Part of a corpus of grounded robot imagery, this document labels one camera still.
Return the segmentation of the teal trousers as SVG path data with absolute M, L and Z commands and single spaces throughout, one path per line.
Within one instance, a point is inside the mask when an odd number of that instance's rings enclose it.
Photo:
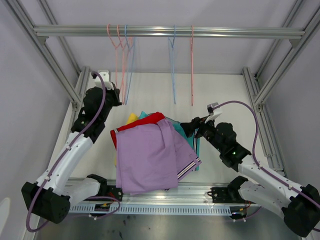
M 192 150 L 199 156 L 200 155 L 200 139 L 195 138 L 195 134 L 197 131 L 195 130 L 191 135 L 191 137 L 187 137 L 180 122 L 173 120 L 169 117 L 165 117 L 165 118 L 172 123 L 174 129 L 188 142 Z

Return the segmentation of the yellow trousers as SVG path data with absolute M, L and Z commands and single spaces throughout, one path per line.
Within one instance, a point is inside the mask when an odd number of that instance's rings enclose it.
M 135 113 L 131 113 L 127 119 L 127 122 L 125 125 L 118 127 L 116 129 L 113 129 L 110 131 L 110 136 L 113 142 L 113 145 L 115 148 L 117 148 L 117 138 L 116 138 L 116 133 L 118 133 L 119 131 L 122 131 L 125 129 L 125 127 L 135 121 L 137 121 L 139 119 L 139 117 L 135 114 Z

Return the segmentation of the red trousers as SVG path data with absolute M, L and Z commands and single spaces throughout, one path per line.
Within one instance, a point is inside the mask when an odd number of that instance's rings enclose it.
M 161 112 L 155 112 L 155 113 L 152 113 L 151 115 L 148 115 L 142 119 L 138 119 L 132 123 L 129 123 L 127 125 L 123 125 L 119 128 L 116 128 L 116 129 L 113 129 L 110 131 L 110 136 L 111 136 L 111 139 L 112 139 L 112 142 L 113 142 L 113 145 L 115 147 L 115 149 L 117 148 L 117 137 L 116 137 L 116 134 L 118 132 L 122 132 L 124 130 L 127 130 L 127 129 L 131 129 L 131 128 L 134 128 L 136 126 L 141 126 L 141 125 L 146 125 L 146 124 L 156 124 L 158 123 L 160 120 L 163 120 L 165 119 L 165 116 L 161 113 Z

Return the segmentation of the blue hanger with teal trousers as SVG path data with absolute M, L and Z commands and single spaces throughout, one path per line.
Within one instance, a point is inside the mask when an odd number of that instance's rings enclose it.
M 132 81 L 132 74 L 133 74 L 133 66 L 135 61 L 135 45 L 136 45 L 136 38 L 135 37 L 128 37 L 128 25 L 124 26 L 124 36 L 126 40 L 127 49 L 127 71 L 126 71 L 126 85 L 125 85 L 125 92 L 124 92 L 124 103 L 125 105 L 128 103 L 131 81 Z

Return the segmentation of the purple trousers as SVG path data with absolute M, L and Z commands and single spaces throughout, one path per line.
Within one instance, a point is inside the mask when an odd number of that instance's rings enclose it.
M 116 186 L 126 194 L 176 188 L 201 164 L 188 142 L 163 118 L 114 130 Z

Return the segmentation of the blue hanger with red trousers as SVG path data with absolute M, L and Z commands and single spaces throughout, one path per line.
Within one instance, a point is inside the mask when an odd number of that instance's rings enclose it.
M 176 92 L 176 79 L 175 79 L 175 39 L 176 39 L 176 26 L 173 26 L 173 37 L 168 37 L 168 54 L 170 63 L 170 74 L 171 74 L 171 84 L 173 93 L 173 103 L 177 103 L 177 92 Z

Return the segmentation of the pink hanger with purple trousers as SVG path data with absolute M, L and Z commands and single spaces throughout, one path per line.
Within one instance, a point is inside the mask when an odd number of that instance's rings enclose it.
M 191 106 L 194 105 L 194 26 L 191 26 L 190 43 L 190 90 L 191 90 Z

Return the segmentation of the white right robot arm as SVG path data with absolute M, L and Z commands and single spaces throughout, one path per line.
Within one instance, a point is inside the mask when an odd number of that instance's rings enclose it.
M 240 145 L 230 123 L 194 118 L 181 127 L 187 137 L 205 138 L 218 152 L 222 163 L 240 175 L 227 186 L 233 202 L 246 200 L 273 212 L 296 235 L 307 237 L 320 221 L 320 194 L 263 166 L 252 152 Z

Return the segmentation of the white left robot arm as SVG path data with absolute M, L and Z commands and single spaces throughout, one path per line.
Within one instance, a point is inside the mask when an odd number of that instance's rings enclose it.
M 28 209 L 27 224 L 32 214 L 59 224 L 66 218 L 70 208 L 78 203 L 90 198 L 98 201 L 109 198 L 107 180 L 96 174 L 89 174 L 72 187 L 66 187 L 66 183 L 79 161 L 103 132 L 111 109 L 121 105 L 119 93 L 112 82 L 86 91 L 83 107 L 57 159 L 34 183 L 26 182 L 21 189 Z

